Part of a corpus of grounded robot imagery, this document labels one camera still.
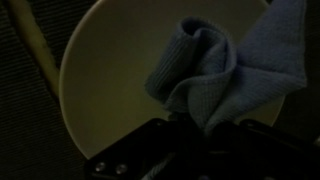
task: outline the microfiber cloth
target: microfiber cloth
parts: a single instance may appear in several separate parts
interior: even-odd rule
[[[236,46],[217,25],[179,23],[146,90],[171,112],[190,113],[205,135],[306,86],[305,0],[275,0]]]

